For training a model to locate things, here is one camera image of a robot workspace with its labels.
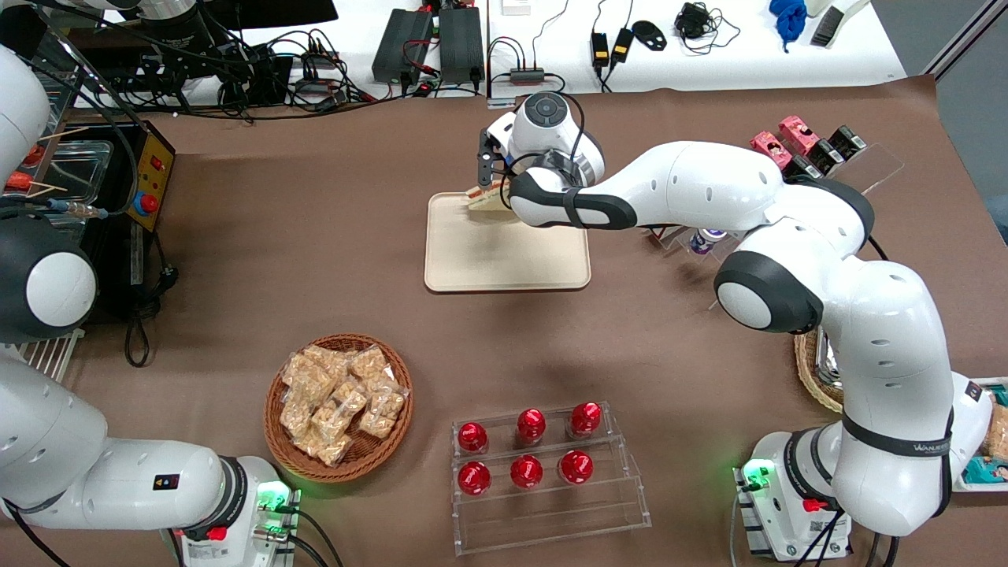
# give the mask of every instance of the wooden skewer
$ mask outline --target wooden skewer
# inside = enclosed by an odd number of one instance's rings
[[[40,141],[49,140],[49,139],[52,139],[52,138],[58,138],[59,136],[66,136],[67,134],[76,134],[78,132],[83,132],[83,131],[87,130],[88,128],[90,128],[90,126],[85,126],[83,128],[77,128],[77,129],[74,129],[74,130],[66,130],[64,132],[59,132],[58,134],[49,134],[47,136],[42,136],[42,137],[38,138],[38,141],[36,141],[35,143],[38,143]]]
[[[54,189],[56,191],[67,191],[65,188],[55,185],[49,185],[47,183],[29,182],[31,185],[37,185],[38,187],[44,187],[47,189]]]
[[[31,195],[26,195],[25,197],[38,197],[39,195],[45,195],[46,193],[48,193],[50,191],[67,191],[67,190],[64,189],[64,188],[61,188],[61,187],[49,186],[48,189],[43,189],[43,190],[39,191],[38,193],[33,193]]]

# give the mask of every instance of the white table surface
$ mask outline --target white table surface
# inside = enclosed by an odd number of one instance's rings
[[[523,44],[531,66],[532,37],[542,22],[563,7],[563,0],[536,0],[531,15],[505,16],[502,0],[489,0],[490,38],[510,35]],[[801,36],[788,45],[785,53],[775,27],[776,16],[767,9],[769,0],[708,0],[708,9],[720,8],[731,23],[742,29],[727,47],[714,48],[710,54],[696,55],[682,47],[672,30],[681,0],[634,0],[630,24],[648,20],[658,26],[668,40],[663,51],[651,51],[634,40],[627,63],[617,67],[609,80],[613,91],[650,91],[670,88],[679,91],[717,91],[733,89],[778,89],[800,87],[851,87],[877,85],[903,79],[906,72],[896,56],[874,8],[869,4],[851,18],[840,31],[834,45],[827,49],[809,44],[818,19],[808,19]],[[608,35],[610,50],[619,29],[626,21],[630,0],[607,0],[597,31]],[[568,11],[548,24],[536,41],[538,66],[566,80],[571,93],[597,93],[598,79],[591,69],[589,37],[597,13],[596,2],[571,0]],[[733,30],[723,25],[718,43]],[[513,65],[514,54],[507,48],[494,50],[494,75],[505,73]],[[493,96],[514,96],[524,92],[496,83]]]
[[[388,86],[375,83],[371,73],[375,51],[392,9],[415,10],[419,0],[335,1],[340,14],[337,20],[314,26],[249,29],[244,33],[245,40],[255,45],[287,31],[306,31],[318,27],[332,39],[340,56],[347,62],[350,77],[357,86],[377,98],[385,96]],[[523,44],[527,63],[531,66],[532,37],[538,33],[545,19],[560,11],[563,2],[535,0],[530,15],[505,16],[501,11],[502,0],[478,0],[484,38],[487,38],[486,8],[489,4],[489,38],[499,35],[515,37]],[[597,30],[608,34],[610,48],[626,21],[629,3],[630,0],[606,0],[603,4]],[[767,9],[769,0],[709,0],[707,4],[710,9],[720,8],[725,17],[742,31],[727,47],[715,48],[707,55],[697,55],[685,50],[672,31],[672,22],[682,5],[679,0],[634,0],[631,25],[641,19],[653,22],[665,34],[668,46],[663,51],[651,51],[635,40],[627,63],[618,66],[609,86],[617,92],[660,88],[715,91],[850,87],[876,85],[906,77],[871,5],[844,25],[829,49],[809,44],[818,20],[808,19],[804,32],[797,41],[788,45],[790,52],[785,53],[775,28],[776,18]],[[596,16],[596,5],[592,0],[571,0],[566,12],[547,25],[542,37],[536,41],[539,67],[547,73],[563,77],[566,81],[565,92],[569,93],[600,90],[591,69],[589,53],[589,33]],[[724,26],[718,41],[723,42],[731,32],[728,26]],[[303,34],[291,38],[304,41]],[[300,52],[299,47],[286,42],[278,43],[274,48],[277,52]],[[440,63],[439,49],[428,50],[424,63],[436,69]],[[514,54],[509,48],[497,47],[494,50],[493,76],[509,71],[513,65]],[[334,72],[322,74],[336,76]],[[300,70],[295,65],[291,82],[299,76]],[[195,105],[214,104],[219,85],[214,78],[202,81],[188,91],[191,102]],[[495,98],[511,98],[555,86],[558,83],[550,81],[543,87],[515,87],[506,79],[501,79],[494,85],[492,94]],[[481,85],[480,91],[486,93],[485,84]],[[393,93],[398,94],[398,87],[394,87]],[[439,96],[469,95],[443,92]]]

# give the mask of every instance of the beige tray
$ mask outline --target beige tray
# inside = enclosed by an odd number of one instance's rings
[[[592,279],[588,234],[532,228],[510,211],[470,211],[465,193],[427,203],[423,280],[433,292],[579,290]]]

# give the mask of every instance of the red capsule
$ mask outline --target red capsule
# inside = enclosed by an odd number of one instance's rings
[[[518,441],[523,445],[535,445],[546,432],[546,418],[542,412],[532,408],[518,416]]]
[[[470,496],[479,496],[490,487],[490,469],[480,462],[469,462],[459,470],[459,488]]]
[[[532,455],[522,455],[511,463],[511,481],[519,488],[532,488],[542,480],[542,464]]]
[[[584,484],[592,477],[595,463],[584,451],[568,451],[557,465],[560,477],[571,484]]]
[[[570,431],[576,439],[591,437],[602,424],[602,407],[595,402],[587,402],[571,412]]]
[[[459,428],[459,447],[470,453],[486,453],[489,447],[487,430],[476,422],[469,422]]]

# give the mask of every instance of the wicker basket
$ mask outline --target wicker basket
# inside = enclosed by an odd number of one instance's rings
[[[413,418],[413,384],[409,379],[409,371],[406,370],[406,365],[398,353],[374,337],[356,334],[330,335],[314,340],[311,344],[330,350],[342,351],[363,350],[371,345],[378,345],[392,366],[395,380],[410,390],[410,395],[406,398],[406,405],[402,409],[402,413],[399,414],[399,420],[386,439],[378,439],[357,431],[356,423],[360,420],[360,416],[358,416],[350,433],[354,443],[350,446],[350,450],[343,460],[335,467],[330,467],[294,447],[287,431],[280,425],[280,412],[283,411],[283,404],[280,401],[287,385],[280,380],[280,372],[277,372],[273,383],[269,386],[266,407],[263,411],[266,442],[269,444],[269,450],[273,453],[273,457],[287,470],[302,478],[325,483],[347,482],[377,468],[392,455],[399,443],[402,443],[402,438],[406,435],[406,430]]]
[[[816,402],[839,414],[844,409],[844,390],[823,383],[815,373],[817,336],[818,333],[812,331],[794,337],[794,359],[798,366],[798,378]]]

